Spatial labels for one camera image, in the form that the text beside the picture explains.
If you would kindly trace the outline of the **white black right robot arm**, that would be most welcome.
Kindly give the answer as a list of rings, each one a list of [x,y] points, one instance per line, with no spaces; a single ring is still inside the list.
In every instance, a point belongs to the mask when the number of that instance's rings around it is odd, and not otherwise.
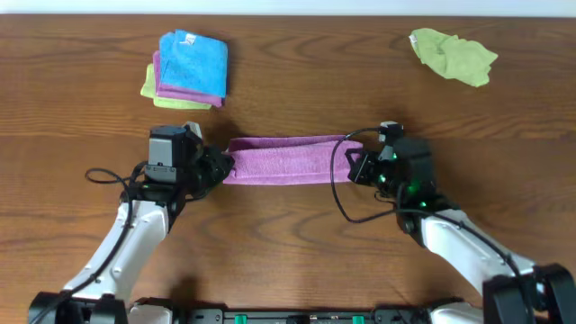
[[[575,282],[559,264],[537,265],[478,228],[437,188],[433,158],[423,139],[402,125],[375,129],[379,151],[349,148],[348,178],[390,200],[400,229],[444,259],[482,297],[481,308],[451,301],[428,308],[429,323],[573,323]]]

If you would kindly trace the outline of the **purple microfiber cloth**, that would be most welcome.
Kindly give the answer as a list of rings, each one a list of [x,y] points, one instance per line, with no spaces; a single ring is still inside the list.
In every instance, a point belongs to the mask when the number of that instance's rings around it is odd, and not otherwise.
[[[234,166],[226,185],[315,185],[348,180],[346,152],[363,144],[340,135],[235,138],[228,154]]]

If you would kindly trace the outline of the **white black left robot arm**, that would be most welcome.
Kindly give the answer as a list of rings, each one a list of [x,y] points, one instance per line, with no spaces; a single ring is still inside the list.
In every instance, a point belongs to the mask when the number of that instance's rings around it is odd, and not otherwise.
[[[188,203],[205,198],[229,175],[232,157],[203,142],[199,124],[151,129],[148,158],[128,176],[103,169],[102,185],[122,187],[110,231],[60,292],[39,292],[30,323],[126,323],[128,299],[142,267]]]

